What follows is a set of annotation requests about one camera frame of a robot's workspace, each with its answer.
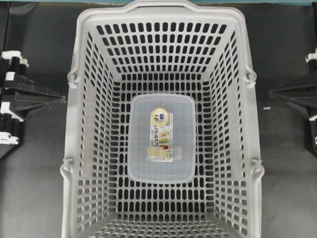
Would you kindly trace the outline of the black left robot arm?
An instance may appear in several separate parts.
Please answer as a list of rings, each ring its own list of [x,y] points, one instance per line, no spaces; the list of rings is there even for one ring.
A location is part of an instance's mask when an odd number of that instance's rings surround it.
[[[0,157],[22,144],[24,121],[29,112],[65,103],[65,96],[26,77],[28,60],[20,51],[0,53]]]

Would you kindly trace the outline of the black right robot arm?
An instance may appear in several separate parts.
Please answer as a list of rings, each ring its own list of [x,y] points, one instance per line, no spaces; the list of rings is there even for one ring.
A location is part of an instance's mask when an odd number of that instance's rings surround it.
[[[305,57],[310,73],[295,80],[288,81],[270,90],[272,98],[299,112],[309,122],[310,148],[317,153],[317,53]]]

